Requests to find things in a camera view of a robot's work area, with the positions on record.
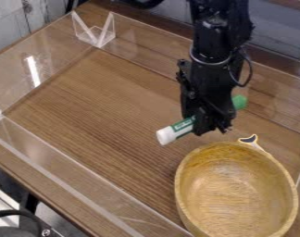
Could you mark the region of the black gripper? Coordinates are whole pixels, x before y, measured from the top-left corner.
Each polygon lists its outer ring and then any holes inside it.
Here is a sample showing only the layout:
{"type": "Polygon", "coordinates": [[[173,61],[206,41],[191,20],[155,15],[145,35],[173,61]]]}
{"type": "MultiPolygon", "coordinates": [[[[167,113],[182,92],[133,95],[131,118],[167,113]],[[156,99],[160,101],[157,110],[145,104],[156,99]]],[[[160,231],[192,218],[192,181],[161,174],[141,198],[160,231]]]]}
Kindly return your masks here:
{"type": "Polygon", "coordinates": [[[239,82],[242,55],[230,53],[214,59],[190,48],[190,59],[176,61],[182,117],[194,115],[191,132],[196,136],[215,130],[224,133],[236,117],[231,92],[239,82]]]}

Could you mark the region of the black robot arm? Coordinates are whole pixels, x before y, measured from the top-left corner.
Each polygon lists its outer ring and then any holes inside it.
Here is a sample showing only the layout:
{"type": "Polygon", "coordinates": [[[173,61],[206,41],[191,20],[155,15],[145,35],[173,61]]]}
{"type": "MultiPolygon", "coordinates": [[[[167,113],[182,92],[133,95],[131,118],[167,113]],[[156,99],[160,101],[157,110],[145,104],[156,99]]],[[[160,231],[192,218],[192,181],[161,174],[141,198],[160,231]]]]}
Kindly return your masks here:
{"type": "Polygon", "coordinates": [[[248,0],[188,0],[192,25],[190,58],[176,61],[182,117],[191,132],[226,132],[236,116],[231,92],[250,80],[240,70],[251,65],[243,46],[254,24],[248,0]]]}

